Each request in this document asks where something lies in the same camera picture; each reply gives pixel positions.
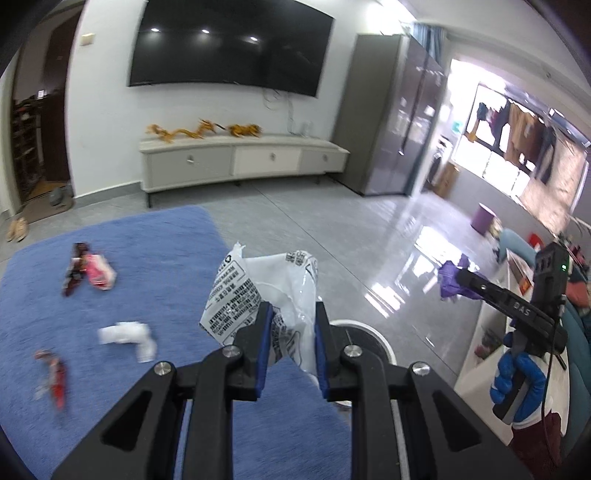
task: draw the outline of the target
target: metal screw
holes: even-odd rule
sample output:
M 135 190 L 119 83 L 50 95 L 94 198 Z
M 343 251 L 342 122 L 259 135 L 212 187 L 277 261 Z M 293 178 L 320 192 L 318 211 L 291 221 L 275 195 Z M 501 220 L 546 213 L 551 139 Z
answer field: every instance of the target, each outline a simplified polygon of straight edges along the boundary
M 154 371 L 156 375 L 166 375 L 169 374 L 173 370 L 173 367 L 168 362 L 158 362 L 154 365 Z
M 222 348 L 222 354 L 226 358 L 240 355 L 240 349 L 236 345 L 228 345 Z
M 347 345 L 343 352 L 345 352 L 346 356 L 354 358 L 356 356 L 361 356 L 363 349 L 359 345 Z
M 418 375 L 419 377 L 424 377 L 425 375 L 428 375 L 430 371 L 431 367 L 428 366 L 425 362 L 417 362 L 413 365 L 413 372 L 415 375 Z

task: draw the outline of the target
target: white plastic bag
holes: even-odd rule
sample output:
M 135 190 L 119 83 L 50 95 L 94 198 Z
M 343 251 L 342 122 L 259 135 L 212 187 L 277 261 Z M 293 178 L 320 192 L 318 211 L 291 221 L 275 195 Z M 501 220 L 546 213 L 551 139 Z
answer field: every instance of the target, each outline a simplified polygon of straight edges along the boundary
M 268 301 L 275 310 L 269 364 L 289 355 L 303 371 L 315 375 L 315 257 L 298 250 L 242 258 L 243 248 L 234 245 L 220 265 L 199 323 L 219 343 L 229 345 L 240 327 L 256 320 L 261 301 Z

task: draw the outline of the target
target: reflective floor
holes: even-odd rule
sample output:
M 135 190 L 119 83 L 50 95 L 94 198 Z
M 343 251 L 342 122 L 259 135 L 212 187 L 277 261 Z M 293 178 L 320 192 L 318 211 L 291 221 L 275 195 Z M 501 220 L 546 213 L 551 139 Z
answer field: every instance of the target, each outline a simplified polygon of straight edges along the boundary
M 485 275 L 495 268 L 491 241 L 434 194 L 363 198 L 327 177 L 267 179 L 193 187 L 152 196 L 155 209 L 197 204 L 230 247 L 245 256 L 305 249 L 319 261 L 319 296 L 331 319 L 378 329 L 400 365 L 423 360 L 454 384 L 470 344 L 479 302 L 442 302 L 437 266 L 470 257 Z M 31 225 L 21 243 L 0 228 L 0 275 L 12 254 L 85 225 L 147 211 L 142 193 L 74 208 Z

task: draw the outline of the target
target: slipper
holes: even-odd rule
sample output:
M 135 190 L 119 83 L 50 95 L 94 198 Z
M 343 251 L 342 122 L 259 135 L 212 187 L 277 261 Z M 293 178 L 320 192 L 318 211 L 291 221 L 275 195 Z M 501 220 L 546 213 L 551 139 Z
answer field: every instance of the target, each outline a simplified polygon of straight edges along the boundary
M 9 242 L 11 240 L 14 240 L 14 232 L 17 228 L 17 220 L 13 220 L 12 222 L 10 222 L 10 225 L 8 227 L 8 232 L 6 232 L 6 241 Z
M 27 223 L 27 221 L 23 217 L 20 217 L 16 221 L 16 226 L 14 228 L 14 239 L 17 242 L 20 242 L 27 236 L 28 233 L 29 233 L 29 224 Z

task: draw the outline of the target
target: power cord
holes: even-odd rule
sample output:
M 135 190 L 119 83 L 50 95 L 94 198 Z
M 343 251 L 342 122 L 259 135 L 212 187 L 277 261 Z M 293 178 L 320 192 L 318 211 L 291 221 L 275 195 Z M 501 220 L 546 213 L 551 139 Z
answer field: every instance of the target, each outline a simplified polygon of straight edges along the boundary
M 281 97 L 281 94 L 279 92 L 277 92 L 277 90 L 273 90 L 273 92 L 275 92 L 275 95 L 273 96 L 274 98 L 268 99 L 267 98 L 267 89 L 266 88 L 262 88 L 262 104 L 268 109 L 271 110 L 272 112 L 276 112 L 277 110 L 281 109 L 281 105 L 279 106 L 279 108 L 271 108 L 269 106 L 270 103 L 277 103 L 278 100 L 283 100 L 283 98 Z
M 291 101 L 291 95 L 287 94 L 287 132 L 291 135 L 294 133 L 294 104 Z
M 550 441 L 548 439 L 548 431 L 546 430 L 546 415 L 545 415 L 545 406 L 546 406 L 546 396 L 548 394 L 548 384 L 550 383 L 550 372 L 552 370 L 552 360 L 554 358 L 554 340 L 556 339 L 556 330 L 558 328 L 558 323 L 560 321 L 560 316 L 558 320 L 554 322 L 554 328 L 552 330 L 552 347 L 550 348 L 550 361 L 548 362 L 548 374 L 546 375 L 546 384 L 544 385 L 544 395 L 542 396 L 542 428 L 544 429 L 544 440 L 546 442 L 546 448 L 548 449 L 548 456 L 552 463 L 556 468 L 558 468 L 558 462 L 554 458 L 554 454 L 552 453 L 552 449 L 550 448 Z

